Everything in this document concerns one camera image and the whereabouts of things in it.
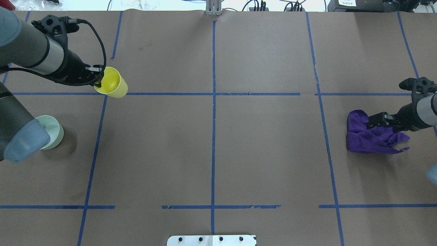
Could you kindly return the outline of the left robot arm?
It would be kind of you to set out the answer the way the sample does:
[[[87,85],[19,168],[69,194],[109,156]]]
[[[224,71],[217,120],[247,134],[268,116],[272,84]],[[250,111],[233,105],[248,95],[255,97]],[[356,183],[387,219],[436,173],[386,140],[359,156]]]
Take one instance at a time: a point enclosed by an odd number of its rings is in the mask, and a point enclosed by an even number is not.
[[[103,63],[89,65],[69,48],[70,33],[87,25],[96,36]],[[50,81],[64,86],[99,86],[107,65],[103,41],[85,19],[47,15],[26,22],[14,11],[1,8],[1,74],[6,78],[20,72],[16,81],[32,86]],[[1,160],[19,163],[50,142],[42,124],[17,99],[14,91],[1,82]]]

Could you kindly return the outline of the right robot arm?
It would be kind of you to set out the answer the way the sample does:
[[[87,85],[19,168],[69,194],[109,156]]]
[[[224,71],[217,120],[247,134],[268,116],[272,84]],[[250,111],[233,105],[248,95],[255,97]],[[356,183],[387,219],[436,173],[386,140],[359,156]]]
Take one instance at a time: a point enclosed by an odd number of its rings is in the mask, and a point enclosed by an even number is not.
[[[411,93],[411,103],[404,105],[396,114],[380,112],[369,117],[367,129],[392,128],[393,132],[416,132],[437,124],[436,93]]]

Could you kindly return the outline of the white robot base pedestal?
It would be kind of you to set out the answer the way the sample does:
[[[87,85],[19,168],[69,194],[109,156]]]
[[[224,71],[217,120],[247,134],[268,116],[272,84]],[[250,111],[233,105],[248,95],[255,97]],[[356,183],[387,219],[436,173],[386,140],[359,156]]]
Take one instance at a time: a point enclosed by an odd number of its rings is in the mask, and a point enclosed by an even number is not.
[[[256,246],[255,235],[174,235],[167,246]]]

